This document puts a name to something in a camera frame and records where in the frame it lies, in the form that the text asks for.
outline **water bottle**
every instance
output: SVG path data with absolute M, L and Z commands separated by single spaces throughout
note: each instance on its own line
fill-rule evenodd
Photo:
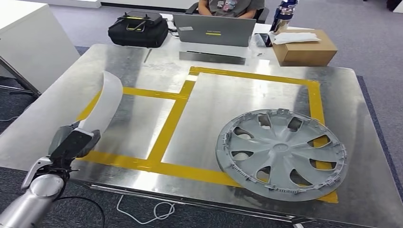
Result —
M 270 31 L 277 35 L 282 30 L 287 29 L 297 4 L 298 0 L 283 0 L 276 9 Z

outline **white cable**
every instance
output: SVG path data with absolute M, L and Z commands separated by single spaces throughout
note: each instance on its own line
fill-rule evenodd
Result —
M 14 116 L 14 117 L 12 117 L 12 118 L 10 118 L 10 119 L 8 119 L 8 120 L 0 120 L 0 121 L 10 121 L 10 120 L 12 120 L 12 119 L 15 119 L 15 118 L 18 118 L 19 116 Z
M 140 223 L 141 225 L 150 223 L 150 222 L 152 222 L 152 221 L 154 221 L 154 220 L 157 220 L 157 219 L 159 219 L 159 220 L 164 220 L 164 219 L 168 218 L 171 214 L 173 214 L 173 213 L 175 212 L 175 207 L 174 207 L 175 204 L 173 204 L 173 203 L 168 203 L 168 202 L 161 202 L 161 203 L 158 203 L 158 204 L 154 207 L 154 216 L 155 216 L 155 218 L 153 218 L 152 220 L 147 221 L 147 222 L 140 222 L 138 219 L 136 219 L 136 218 L 135 218 L 134 216 L 132 216 L 131 214 L 129 214 L 129 213 L 127 213 L 127 212 L 122 211 L 122 210 L 119 209 L 119 205 L 120 205 L 120 202 L 122 201 L 122 199 L 123 199 L 123 195 L 120 197 L 120 200 L 119 200 L 119 202 L 118 202 L 117 205 L 116 205 L 116 210 L 119 211 L 119 212 L 122 212 L 123 214 L 125 214 L 125 215 L 127 215 L 127 216 L 129 216 L 129 217 L 131 217 L 132 219 L 134 219 L 136 222 Z M 157 216 L 157 207 L 158 207 L 159 205 L 161 205 L 161 204 L 168 204 L 168 205 L 170 205 L 171 207 L 169 208 L 169 212 L 168 212 L 167 214 L 161 215 L 161 216 Z

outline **person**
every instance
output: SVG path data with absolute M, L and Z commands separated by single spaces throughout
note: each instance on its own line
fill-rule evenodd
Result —
M 264 8 L 264 3 L 264 0 L 199 0 L 199 13 L 205 16 L 252 19 L 257 10 Z

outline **black bag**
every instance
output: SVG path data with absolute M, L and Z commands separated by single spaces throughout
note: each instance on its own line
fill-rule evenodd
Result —
M 131 11 L 109 27 L 112 42 L 122 46 L 158 48 L 168 34 L 168 23 L 158 13 Z

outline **laptop lid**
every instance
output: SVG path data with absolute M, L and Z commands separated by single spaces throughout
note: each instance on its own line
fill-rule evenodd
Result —
M 174 14 L 182 42 L 247 47 L 255 19 Z

